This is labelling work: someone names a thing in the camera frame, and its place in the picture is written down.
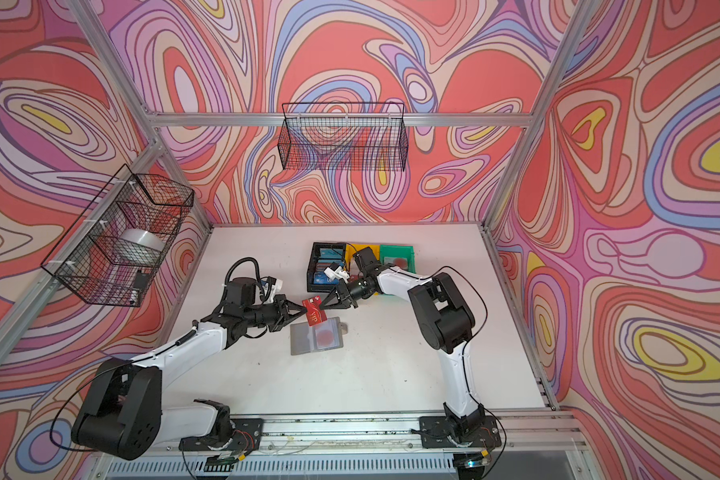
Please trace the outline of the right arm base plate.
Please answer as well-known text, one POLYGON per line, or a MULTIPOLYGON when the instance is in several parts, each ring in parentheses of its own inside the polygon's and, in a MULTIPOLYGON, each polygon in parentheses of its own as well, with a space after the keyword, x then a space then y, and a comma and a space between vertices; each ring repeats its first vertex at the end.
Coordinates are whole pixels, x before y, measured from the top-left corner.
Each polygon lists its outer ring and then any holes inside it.
POLYGON ((414 433, 425 449, 478 448, 492 451, 503 446, 497 419, 488 416, 470 426, 457 426, 445 416, 421 416, 414 433))

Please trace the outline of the red VIP card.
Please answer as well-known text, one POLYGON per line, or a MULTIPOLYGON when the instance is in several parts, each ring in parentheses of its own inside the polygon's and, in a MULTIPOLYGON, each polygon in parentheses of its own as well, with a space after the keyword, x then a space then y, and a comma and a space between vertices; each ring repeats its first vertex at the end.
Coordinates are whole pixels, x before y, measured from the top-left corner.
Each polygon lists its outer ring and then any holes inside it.
POLYGON ((322 308, 322 298, 313 296, 302 301, 305 309, 305 317, 310 327, 319 325, 327 320, 325 311, 322 308))

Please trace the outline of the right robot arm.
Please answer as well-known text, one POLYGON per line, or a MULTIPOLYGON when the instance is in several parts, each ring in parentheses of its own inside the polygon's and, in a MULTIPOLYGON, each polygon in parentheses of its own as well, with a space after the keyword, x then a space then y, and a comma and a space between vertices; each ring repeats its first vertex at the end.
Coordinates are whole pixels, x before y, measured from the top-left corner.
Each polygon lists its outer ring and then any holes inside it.
POLYGON ((356 308, 358 302, 376 294, 406 300, 412 308, 419 331, 438 353, 446 399, 441 416, 424 416, 412 433, 425 448, 475 447, 491 451, 502 445, 502 430, 495 416, 472 392, 470 366, 475 316, 458 286, 445 272, 428 276, 383 263, 370 248, 354 254, 359 276, 352 280, 343 269, 329 267, 326 275, 338 280, 320 309, 356 308))

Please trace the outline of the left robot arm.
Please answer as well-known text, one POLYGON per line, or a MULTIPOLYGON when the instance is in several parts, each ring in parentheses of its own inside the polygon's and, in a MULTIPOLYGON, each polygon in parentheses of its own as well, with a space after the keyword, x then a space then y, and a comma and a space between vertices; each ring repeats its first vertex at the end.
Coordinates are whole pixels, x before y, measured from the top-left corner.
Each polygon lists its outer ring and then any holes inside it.
POLYGON ((275 333, 304 316, 306 307, 280 289, 275 277, 229 271, 217 305, 185 334, 132 359, 102 363, 71 427, 72 442, 123 460, 174 441, 210 451, 230 448, 238 429, 229 406, 196 399, 166 408, 163 395, 194 367, 249 337, 251 329, 275 333))

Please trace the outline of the grey card holder wallet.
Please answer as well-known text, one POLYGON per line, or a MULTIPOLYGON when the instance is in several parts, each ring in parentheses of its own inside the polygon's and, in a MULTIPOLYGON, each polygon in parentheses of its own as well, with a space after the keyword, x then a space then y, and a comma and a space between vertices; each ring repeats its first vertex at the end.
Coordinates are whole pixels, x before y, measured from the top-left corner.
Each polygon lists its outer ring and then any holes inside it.
POLYGON ((306 322, 294 323, 289 328, 290 353, 299 356, 343 347, 347 326, 338 317, 310 326, 306 322))

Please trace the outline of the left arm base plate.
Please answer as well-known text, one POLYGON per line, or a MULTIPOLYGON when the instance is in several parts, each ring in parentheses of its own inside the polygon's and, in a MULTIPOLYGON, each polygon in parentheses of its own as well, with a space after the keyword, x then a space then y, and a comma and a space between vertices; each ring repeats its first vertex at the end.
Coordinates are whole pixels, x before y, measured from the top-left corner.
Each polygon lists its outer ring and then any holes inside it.
POLYGON ((250 454, 259 449, 264 420, 262 418, 232 418, 222 420, 204 436, 182 438, 179 448, 188 452, 231 452, 250 454))

